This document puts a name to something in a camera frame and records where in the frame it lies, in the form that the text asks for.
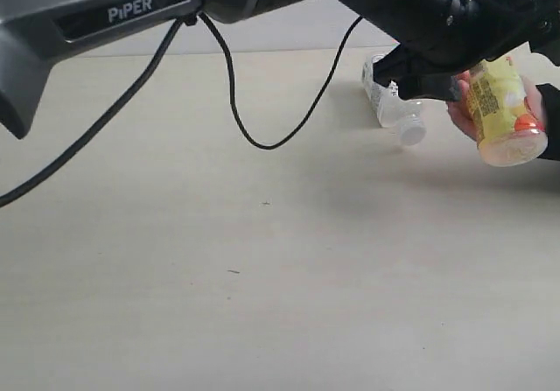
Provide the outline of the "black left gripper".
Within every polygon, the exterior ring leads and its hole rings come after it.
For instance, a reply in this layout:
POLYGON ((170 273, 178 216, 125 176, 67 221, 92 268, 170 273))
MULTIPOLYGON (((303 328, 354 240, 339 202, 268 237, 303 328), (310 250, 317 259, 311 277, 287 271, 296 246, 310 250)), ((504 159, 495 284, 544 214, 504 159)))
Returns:
POLYGON ((453 73, 525 43, 559 66, 559 0, 338 1, 397 41, 374 81, 405 101, 459 101, 453 73))

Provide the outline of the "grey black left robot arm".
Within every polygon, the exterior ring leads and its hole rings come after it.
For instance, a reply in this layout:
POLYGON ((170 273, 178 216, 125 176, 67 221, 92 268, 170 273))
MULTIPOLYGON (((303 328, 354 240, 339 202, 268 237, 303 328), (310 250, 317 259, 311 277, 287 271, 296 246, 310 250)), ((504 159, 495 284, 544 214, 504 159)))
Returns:
MULTIPOLYGON (((63 59, 200 13, 232 24, 305 0, 1 0, 1 123, 25 137, 63 59)), ((449 99, 443 81, 528 44, 559 61, 559 0, 338 0, 398 46, 375 74, 403 97, 449 99)))

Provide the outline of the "person's open bare hand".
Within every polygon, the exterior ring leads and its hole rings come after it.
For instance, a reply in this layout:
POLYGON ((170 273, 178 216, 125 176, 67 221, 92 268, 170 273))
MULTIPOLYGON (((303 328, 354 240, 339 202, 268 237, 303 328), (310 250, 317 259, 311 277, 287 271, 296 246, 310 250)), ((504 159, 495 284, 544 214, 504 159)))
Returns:
MULTIPOLYGON (((470 73, 465 71, 456 76, 458 87, 461 90, 461 101, 446 103, 447 112, 452 123, 467 137, 477 141, 477 129, 471 117, 466 97, 470 88, 470 73)), ((521 76, 526 93, 526 103, 530 113, 539 121, 540 126, 546 128, 546 116, 543 109, 543 97, 536 84, 526 76, 521 76)))

